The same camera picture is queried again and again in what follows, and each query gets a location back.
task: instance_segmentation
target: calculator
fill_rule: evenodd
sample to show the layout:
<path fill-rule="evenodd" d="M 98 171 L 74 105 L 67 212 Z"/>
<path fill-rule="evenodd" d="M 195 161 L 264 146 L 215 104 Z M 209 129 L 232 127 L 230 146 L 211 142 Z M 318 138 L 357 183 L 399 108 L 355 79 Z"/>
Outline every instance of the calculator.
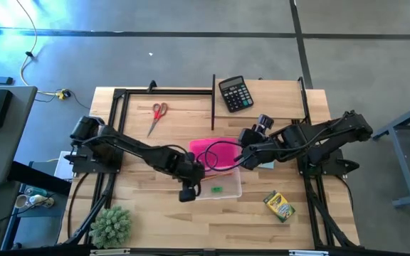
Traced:
<path fill-rule="evenodd" d="M 241 75 L 220 82 L 219 89 L 229 112 L 244 110 L 254 105 L 253 98 Z"/>

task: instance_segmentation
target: green plant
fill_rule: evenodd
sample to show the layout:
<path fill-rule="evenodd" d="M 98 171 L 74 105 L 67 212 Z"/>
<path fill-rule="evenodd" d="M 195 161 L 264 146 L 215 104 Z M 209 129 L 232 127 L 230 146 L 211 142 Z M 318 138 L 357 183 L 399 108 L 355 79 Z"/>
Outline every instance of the green plant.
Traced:
<path fill-rule="evenodd" d="M 90 236 L 97 248 L 120 247 L 130 236 L 130 212 L 113 206 L 104 209 L 91 223 Z"/>

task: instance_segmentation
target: gray floor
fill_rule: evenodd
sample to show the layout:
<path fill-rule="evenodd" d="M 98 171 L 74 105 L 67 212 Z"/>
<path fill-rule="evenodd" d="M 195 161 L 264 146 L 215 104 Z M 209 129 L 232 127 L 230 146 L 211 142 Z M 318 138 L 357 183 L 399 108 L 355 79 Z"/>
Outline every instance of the gray floor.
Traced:
<path fill-rule="evenodd" d="M 287 0 L 23 1 L 39 28 L 95 31 L 293 32 Z M 305 33 L 410 33 L 410 1 L 297 0 Z M 14 1 L 0 0 L 0 26 L 30 28 Z M 19 80 L 30 36 L 0 36 L 0 75 Z M 377 129 L 410 108 L 410 41 L 306 40 L 315 88 L 326 89 L 333 117 L 362 113 Z M 293 80 L 301 75 L 295 39 L 39 38 L 26 79 L 41 90 L 70 88 L 89 105 L 96 86 L 208 86 L 211 75 Z M 16 159 L 45 161 L 68 150 L 87 110 L 72 100 L 36 102 Z M 347 159 L 361 243 L 410 252 L 410 206 L 391 142 L 354 143 Z"/>

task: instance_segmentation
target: cable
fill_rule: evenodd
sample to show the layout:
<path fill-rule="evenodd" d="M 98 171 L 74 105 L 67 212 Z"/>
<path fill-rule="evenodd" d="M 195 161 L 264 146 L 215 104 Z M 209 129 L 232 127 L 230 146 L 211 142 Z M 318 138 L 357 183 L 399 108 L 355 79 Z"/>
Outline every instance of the cable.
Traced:
<path fill-rule="evenodd" d="M 38 100 L 38 99 L 34 99 L 34 100 L 37 101 L 37 102 L 49 103 L 49 102 L 51 102 L 53 99 L 55 99 L 55 97 L 56 97 L 56 94 L 54 94 L 49 100 Z"/>
<path fill-rule="evenodd" d="M 234 169 L 234 168 L 240 166 L 240 165 L 241 165 L 242 163 L 244 163 L 245 161 L 248 161 L 248 159 L 250 159 L 250 158 L 253 156 L 253 154 L 251 154 L 251 155 L 245 157 L 243 160 L 241 160 L 241 161 L 238 162 L 237 164 L 234 164 L 233 166 L 230 166 L 230 167 L 227 167 L 227 168 L 224 168 L 224 169 L 216 169 L 216 168 L 214 168 L 214 166 L 211 166 L 211 165 L 208 163 L 208 159 L 207 159 L 206 156 L 208 155 L 210 148 L 211 148 L 212 146 L 216 145 L 216 144 L 219 144 L 219 143 L 232 144 L 232 145 L 236 145 L 236 146 L 243 147 L 243 145 L 241 145 L 241 144 L 238 144 L 238 143 L 235 143 L 235 142 L 228 142 L 228 141 L 217 141 L 217 142 L 213 142 L 213 143 L 211 143 L 210 145 L 208 145 L 207 148 L 206 148 L 205 151 L 204 151 L 204 153 L 205 153 L 205 155 L 204 155 L 204 156 L 205 156 L 205 164 L 206 164 L 211 170 L 213 170 L 213 171 L 228 171 L 228 170 Z"/>
<path fill-rule="evenodd" d="M 29 15 L 29 13 L 28 13 L 27 10 L 25 9 L 25 7 L 23 7 L 23 5 L 20 3 L 19 0 L 16 0 L 16 1 L 17 1 L 17 3 L 19 3 L 19 6 L 23 9 L 23 11 L 25 12 L 25 14 L 28 16 L 29 21 L 31 22 L 31 25 L 33 26 L 33 29 L 34 29 L 34 44 L 33 44 L 33 46 L 31 47 L 31 50 L 30 50 L 30 51 L 25 52 L 26 58 L 25 58 L 25 60 L 23 61 L 23 64 L 21 64 L 21 67 L 20 67 L 20 78 L 21 78 L 21 80 L 23 81 L 23 83 L 24 83 L 26 86 L 29 86 L 29 84 L 25 81 L 25 77 L 23 76 L 23 70 L 24 70 L 25 67 L 26 67 L 25 65 L 26 65 L 26 61 L 28 61 L 28 58 L 29 58 L 29 57 L 33 57 L 33 50 L 34 50 L 34 48 L 36 47 L 36 44 L 37 44 L 37 29 L 36 29 L 36 25 L 34 25 L 33 19 L 31 18 L 31 16 Z"/>
<path fill-rule="evenodd" d="M 72 198 L 70 198 L 69 211 L 68 211 L 68 238 L 70 238 L 70 222 L 71 222 L 70 214 L 72 212 L 72 205 L 74 204 L 75 197 L 77 196 L 78 188 L 80 188 L 80 186 L 82 185 L 83 181 L 88 176 L 88 174 L 89 173 L 86 173 L 86 174 L 83 175 L 82 178 L 80 178 L 80 180 L 77 183 L 77 186 L 74 189 L 74 193 L 72 194 Z"/>
<path fill-rule="evenodd" d="M 218 155 L 215 154 L 215 153 L 213 153 L 213 152 L 211 152 L 211 151 L 208 151 L 208 153 L 209 153 L 209 154 L 212 154 L 212 155 L 214 155 L 214 156 L 216 157 L 216 161 L 214 162 L 214 165 L 213 165 L 213 167 L 216 167 L 216 165 L 218 165 Z M 200 154 L 198 154 L 198 155 L 196 156 L 196 161 L 199 161 L 200 156 L 203 155 L 203 154 L 205 154 L 205 151 L 201 152 Z"/>
<path fill-rule="evenodd" d="M 298 147 L 291 148 L 291 149 L 257 149 L 254 153 L 262 152 L 262 151 L 286 151 L 286 152 L 289 152 L 289 151 L 298 151 L 298 150 L 304 149 L 304 148 L 308 147 L 310 144 L 315 143 L 315 142 L 316 142 L 316 139 L 317 139 L 322 133 L 326 132 L 326 131 L 329 130 L 329 129 L 332 129 L 332 128 L 335 127 L 335 126 L 337 126 L 342 120 L 344 120 L 345 117 L 347 117 L 348 114 L 349 114 L 349 113 L 346 112 L 338 121 L 336 121 L 334 124 L 332 124 L 332 125 L 330 125 L 330 126 L 328 126 L 328 127 L 325 127 L 324 129 L 322 129 L 322 130 L 321 130 L 319 133 L 317 133 L 310 141 L 306 142 L 306 144 L 304 144 L 304 145 L 302 145 L 302 146 L 298 146 Z"/>
<path fill-rule="evenodd" d="M 119 137 L 116 137 L 114 135 L 100 135 L 100 136 L 95 136 L 95 137 L 86 139 L 84 141 L 79 141 L 79 142 L 81 142 L 82 145 L 86 145 L 86 144 L 89 144 L 90 142 L 95 141 L 96 139 L 102 139 L 102 138 L 120 139 Z M 137 145 L 134 145 L 134 144 L 132 146 L 136 146 L 136 147 L 139 147 L 139 148 L 144 149 L 144 150 L 158 150 L 158 149 L 162 149 L 162 148 L 165 148 L 165 147 L 176 147 L 178 149 L 181 149 L 184 152 L 185 156 L 188 157 L 190 161 L 194 161 L 193 159 L 191 159 L 189 157 L 188 151 L 186 149 L 184 149 L 184 147 L 179 146 L 179 145 L 175 145 L 175 144 L 168 144 L 168 145 L 164 145 L 164 146 L 152 146 L 150 148 L 137 146 Z"/>
<path fill-rule="evenodd" d="M 33 46 L 31 47 L 31 50 L 30 51 L 27 51 L 27 52 L 25 52 L 25 54 L 26 54 L 26 58 L 25 58 L 25 60 L 23 61 L 23 64 L 21 64 L 21 67 L 20 67 L 20 78 L 21 78 L 21 80 L 23 81 L 23 84 L 25 84 L 26 86 L 29 86 L 29 84 L 26 82 L 26 80 L 25 80 L 25 77 L 23 76 L 23 71 L 25 70 L 25 68 L 26 68 L 26 62 L 28 61 L 28 58 L 33 58 L 34 57 L 34 55 L 33 55 L 33 50 L 34 50 L 34 48 L 36 47 L 36 44 L 37 44 L 37 28 L 36 28 L 36 25 L 34 25 L 34 21 L 33 21 L 33 19 L 31 18 L 31 16 L 29 15 L 29 13 L 27 12 L 27 10 L 25 9 L 25 7 L 23 7 L 23 5 L 20 3 L 20 1 L 19 0 L 16 0 L 17 1 L 17 3 L 19 4 L 19 6 L 23 9 L 23 11 L 25 12 L 25 14 L 28 16 L 28 18 L 29 18 L 29 21 L 31 22 L 31 25 L 33 26 L 33 30 L 34 30 L 34 43 L 33 43 Z M 45 103 L 48 103 L 48 102 L 51 102 L 55 97 L 59 97 L 58 96 L 58 91 L 59 90 L 56 90 L 56 92 L 44 92 L 44 91 L 41 91 L 41 90 L 38 90 L 37 91 L 37 93 L 39 93 L 39 94 L 43 94 L 43 95 L 52 95 L 52 98 L 51 99 L 49 99 L 49 100 L 37 100 L 37 99 L 35 99 L 35 101 L 37 101 L 37 102 L 45 102 Z M 78 99 L 77 99 L 77 97 L 75 96 L 75 93 L 74 92 L 72 92 L 71 90 L 69 90 L 68 89 L 68 91 L 74 96 L 74 98 L 75 98 L 75 101 L 80 105 L 80 106 L 82 106 L 82 107 L 84 107 L 85 109 L 90 109 L 89 107 L 86 107 L 85 105 L 83 105 L 82 103 L 80 103 L 80 101 L 78 101 Z"/>
<path fill-rule="evenodd" d="M 10 218 L 10 217 L 15 216 L 15 215 L 18 215 L 18 214 L 22 214 L 22 213 L 24 213 L 24 212 L 26 212 L 26 211 L 28 211 L 28 210 L 34 208 L 35 206 L 38 206 L 38 205 L 42 204 L 43 202 L 47 201 L 48 199 L 50 199 L 50 198 L 51 198 L 52 196 L 54 196 L 54 195 L 56 195 L 56 193 L 51 194 L 51 195 L 50 195 L 49 197 L 47 197 L 46 199 L 44 199 L 44 200 L 42 200 L 42 201 L 40 201 L 40 202 L 38 202 L 38 203 L 35 203 L 35 204 L 29 206 L 27 209 L 25 209 L 25 210 L 23 210 L 23 211 L 20 211 L 20 212 L 17 212 L 17 213 L 12 213 L 11 215 L 8 215 L 8 216 L 6 216 L 6 217 L 0 219 L 0 222 L 3 221 L 3 220 L 6 220 L 7 218 Z"/>
<path fill-rule="evenodd" d="M 346 185 L 347 192 L 349 192 L 350 207 L 352 208 L 352 211 L 354 211 L 354 199 L 352 197 L 352 192 L 350 190 L 349 184 L 347 184 L 347 182 L 341 176 L 335 175 L 335 177 L 337 177 L 340 181 L 343 182 L 344 185 Z"/>
<path fill-rule="evenodd" d="M 74 93 L 73 91 L 71 91 L 71 90 L 69 90 L 69 89 L 68 89 L 68 91 L 72 94 L 72 96 L 74 96 L 75 101 L 76 101 L 80 106 L 84 107 L 84 108 L 87 109 L 87 110 L 90 110 L 90 109 L 91 109 L 90 107 L 86 107 L 85 105 L 83 105 L 82 103 L 80 103 L 80 102 L 77 100 L 77 96 L 75 96 L 75 93 Z"/>

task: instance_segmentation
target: scissor blade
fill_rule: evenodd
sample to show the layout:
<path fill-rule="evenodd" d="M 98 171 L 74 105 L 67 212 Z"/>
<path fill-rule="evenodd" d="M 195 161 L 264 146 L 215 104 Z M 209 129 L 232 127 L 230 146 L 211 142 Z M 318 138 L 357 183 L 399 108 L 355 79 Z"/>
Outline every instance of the scissor blade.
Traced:
<path fill-rule="evenodd" d="M 151 128 L 149 128 L 149 131 L 148 131 L 148 135 L 147 135 L 147 137 L 151 134 L 151 132 L 153 131 L 153 129 L 154 129 L 154 126 L 156 125 L 156 120 L 153 120 L 153 124 L 151 125 Z"/>

